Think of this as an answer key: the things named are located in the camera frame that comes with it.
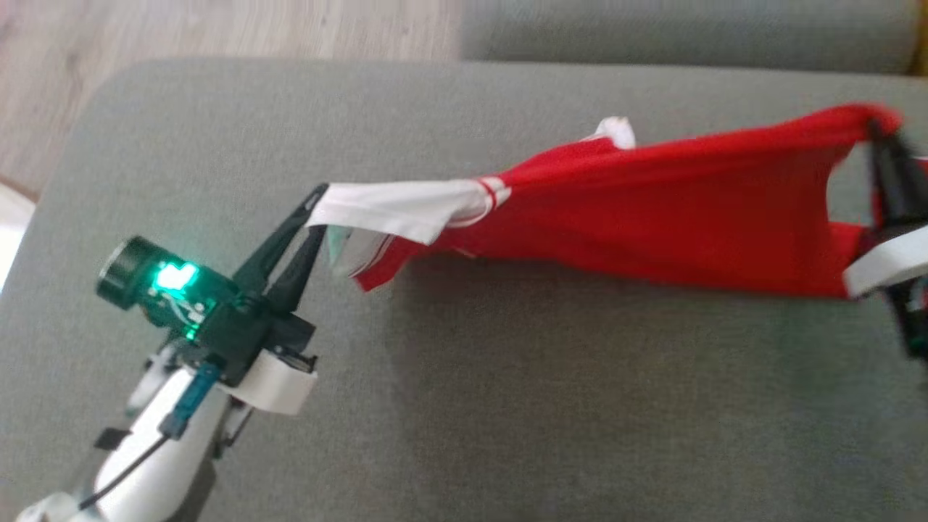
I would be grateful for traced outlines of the white floor mat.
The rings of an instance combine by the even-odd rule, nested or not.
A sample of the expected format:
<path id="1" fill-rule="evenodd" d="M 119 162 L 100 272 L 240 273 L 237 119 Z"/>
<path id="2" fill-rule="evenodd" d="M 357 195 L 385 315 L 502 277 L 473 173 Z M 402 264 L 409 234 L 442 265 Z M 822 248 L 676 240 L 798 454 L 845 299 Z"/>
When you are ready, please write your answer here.
<path id="1" fill-rule="evenodd" d="M 36 199 L 0 178 L 0 294 L 36 211 Z"/>

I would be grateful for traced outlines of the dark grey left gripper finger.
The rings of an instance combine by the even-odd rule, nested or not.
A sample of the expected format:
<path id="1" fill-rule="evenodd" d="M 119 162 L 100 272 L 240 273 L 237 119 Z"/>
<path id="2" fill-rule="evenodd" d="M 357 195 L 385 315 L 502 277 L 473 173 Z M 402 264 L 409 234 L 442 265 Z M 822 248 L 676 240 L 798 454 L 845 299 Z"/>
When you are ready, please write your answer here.
<path id="1" fill-rule="evenodd" d="M 255 249 L 243 265 L 235 272 L 232 281 L 243 291 L 264 291 L 276 265 L 287 252 L 299 229 L 311 218 L 319 199 L 328 190 L 329 184 L 322 183 L 298 204 L 291 214 Z"/>
<path id="2" fill-rule="evenodd" d="M 287 314 L 297 310 L 326 231 L 327 228 L 309 228 L 289 264 L 269 288 L 268 301 L 275 313 Z"/>

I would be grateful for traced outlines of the small grey sofa cushion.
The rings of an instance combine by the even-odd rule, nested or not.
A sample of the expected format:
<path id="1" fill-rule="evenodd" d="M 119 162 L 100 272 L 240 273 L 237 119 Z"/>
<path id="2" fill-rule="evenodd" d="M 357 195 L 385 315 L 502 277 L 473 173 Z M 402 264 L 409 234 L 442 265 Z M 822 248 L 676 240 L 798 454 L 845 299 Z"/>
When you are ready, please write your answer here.
<path id="1" fill-rule="evenodd" d="M 908 72 L 921 0 L 464 0 L 462 59 Z"/>

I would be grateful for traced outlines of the large grey sofa seat cushion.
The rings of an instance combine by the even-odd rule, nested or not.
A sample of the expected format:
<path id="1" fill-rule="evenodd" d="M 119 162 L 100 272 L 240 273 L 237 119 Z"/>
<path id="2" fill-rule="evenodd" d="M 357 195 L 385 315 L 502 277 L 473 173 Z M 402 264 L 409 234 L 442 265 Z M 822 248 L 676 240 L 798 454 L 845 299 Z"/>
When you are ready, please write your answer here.
<path id="1" fill-rule="evenodd" d="M 928 80 L 570 64 L 172 59 L 83 110 L 0 295 L 0 522 L 69 482 L 163 340 L 95 295 L 139 234 L 233 272 L 316 184 L 504 170 L 626 116 L 643 144 Z M 928 371 L 884 300 L 429 257 L 316 268 L 319 381 L 255 414 L 202 522 L 928 522 Z"/>

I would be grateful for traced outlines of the red white sports jersey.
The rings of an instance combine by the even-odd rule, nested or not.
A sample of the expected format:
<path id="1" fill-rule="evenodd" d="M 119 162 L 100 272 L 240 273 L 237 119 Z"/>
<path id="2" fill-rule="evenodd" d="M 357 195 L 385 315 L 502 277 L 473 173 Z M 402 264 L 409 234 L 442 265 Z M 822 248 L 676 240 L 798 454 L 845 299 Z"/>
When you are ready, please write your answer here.
<path id="1" fill-rule="evenodd" d="M 507 171 L 333 183 L 306 221 L 346 231 L 365 290 L 427 252 L 547 260 L 646 282 L 845 299 L 862 225 L 832 221 L 829 177 L 894 110 L 849 104 L 765 128 L 637 146 L 624 118 Z"/>

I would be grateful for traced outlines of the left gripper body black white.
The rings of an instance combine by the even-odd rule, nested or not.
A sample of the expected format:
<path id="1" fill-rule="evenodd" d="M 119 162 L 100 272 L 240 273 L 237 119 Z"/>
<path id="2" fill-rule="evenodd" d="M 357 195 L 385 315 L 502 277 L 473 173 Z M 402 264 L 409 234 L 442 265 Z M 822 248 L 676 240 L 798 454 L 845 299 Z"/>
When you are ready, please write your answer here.
<path id="1" fill-rule="evenodd" d="M 138 307 L 181 339 L 183 363 L 218 369 L 230 396 L 262 412 L 295 415 L 315 386 L 316 357 L 304 350 L 313 324 L 278 314 L 264 291 L 243 291 L 232 277 L 183 259 L 143 237 L 124 241 L 97 277 L 96 293 L 121 310 Z"/>

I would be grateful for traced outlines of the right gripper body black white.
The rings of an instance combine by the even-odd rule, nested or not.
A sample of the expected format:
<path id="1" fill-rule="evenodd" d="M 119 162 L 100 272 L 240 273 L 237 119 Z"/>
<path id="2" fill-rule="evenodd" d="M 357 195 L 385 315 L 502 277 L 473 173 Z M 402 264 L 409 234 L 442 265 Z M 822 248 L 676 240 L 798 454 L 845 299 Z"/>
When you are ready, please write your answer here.
<path id="1" fill-rule="evenodd" d="M 884 294 L 908 356 L 928 360 L 928 225 L 879 242 L 842 278 L 852 299 Z"/>

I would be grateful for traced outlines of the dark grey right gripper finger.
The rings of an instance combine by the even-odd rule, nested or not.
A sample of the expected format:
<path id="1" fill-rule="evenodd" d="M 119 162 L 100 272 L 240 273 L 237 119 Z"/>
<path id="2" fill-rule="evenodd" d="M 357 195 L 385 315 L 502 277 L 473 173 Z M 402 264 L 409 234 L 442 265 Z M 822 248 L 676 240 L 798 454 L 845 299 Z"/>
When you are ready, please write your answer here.
<path id="1" fill-rule="evenodd" d="M 898 222 L 905 206 L 899 204 L 902 168 L 899 163 L 908 156 L 905 143 L 897 133 L 885 132 L 876 119 L 867 122 L 869 133 L 869 166 L 871 166 L 873 228 L 884 229 Z"/>
<path id="2" fill-rule="evenodd" d="M 904 205 L 905 209 L 900 211 L 898 222 L 893 227 L 928 223 L 928 174 L 914 152 L 911 151 L 904 136 L 899 132 L 896 133 L 905 143 L 908 156 L 899 163 L 902 170 L 899 175 L 900 198 L 898 202 Z"/>

